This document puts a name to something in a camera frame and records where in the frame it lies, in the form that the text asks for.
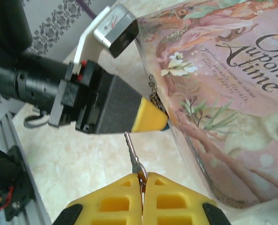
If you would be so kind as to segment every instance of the book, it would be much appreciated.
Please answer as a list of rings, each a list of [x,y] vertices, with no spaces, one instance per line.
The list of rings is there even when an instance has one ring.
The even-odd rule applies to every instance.
[[[186,1],[138,22],[185,163],[227,206],[278,199],[278,0]]]

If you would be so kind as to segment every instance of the screw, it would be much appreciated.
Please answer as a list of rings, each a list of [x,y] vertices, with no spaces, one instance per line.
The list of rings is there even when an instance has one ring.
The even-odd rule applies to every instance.
[[[19,202],[14,202],[14,203],[12,203],[12,208],[13,208],[13,209],[17,210],[17,209],[19,209],[20,207],[21,207],[21,204],[20,204]]]

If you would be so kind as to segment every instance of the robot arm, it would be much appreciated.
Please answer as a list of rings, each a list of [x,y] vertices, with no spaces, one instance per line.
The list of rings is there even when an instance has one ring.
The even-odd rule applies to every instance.
[[[32,40],[22,5],[0,0],[0,94],[37,108],[39,115],[25,120],[28,127],[29,120],[49,114],[49,125],[75,121],[77,130],[89,134],[161,130],[165,113],[97,64],[103,49],[115,58],[138,32],[135,16],[124,6],[107,7],[84,31],[74,62],[66,65],[26,52]]]

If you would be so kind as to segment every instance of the floral illustration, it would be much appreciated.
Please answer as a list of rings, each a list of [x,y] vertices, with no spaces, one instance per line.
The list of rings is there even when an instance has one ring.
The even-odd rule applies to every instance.
[[[171,61],[168,64],[168,69],[163,69],[161,71],[161,76],[183,76],[188,75],[189,73],[194,73],[198,69],[191,62],[183,61],[182,53],[176,52],[173,56],[170,56],[170,58]]]
[[[139,37],[141,57],[155,59],[145,66],[158,82],[181,153],[193,153],[213,194],[235,208],[278,198],[278,95],[262,94],[246,75],[248,65],[229,66],[228,49],[217,46],[256,47],[257,38],[276,34],[275,41],[261,43],[273,49],[276,8],[278,0],[187,1],[144,16],[141,24],[157,34]],[[266,15],[274,22],[271,30]],[[154,47],[144,43],[151,39]],[[258,52],[246,49],[233,62],[246,61],[247,54],[255,59]],[[252,66],[265,71],[263,63]]]
[[[228,109],[228,107],[231,104],[231,101],[229,101],[226,105],[220,107],[219,110],[215,112],[214,109],[219,100],[218,96],[214,105],[211,107],[210,113],[205,114],[204,111],[208,109],[208,106],[205,105],[205,100],[199,103],[198,105],[194,105],[197,99],[197,96],[193,96],[189,100],[186,99],[184,102],[181,102],[181,105],[186,111],[189,121],[193,121],[194,124],[198,127],[201,124],[201,122],[203,122],[203,130],[223,133],[223,131],[219,131],[219,128],[229,126],[231,122],[237,118],[236,114],[238,112],[234,112],[225,119],[216,121],[217,117]]]

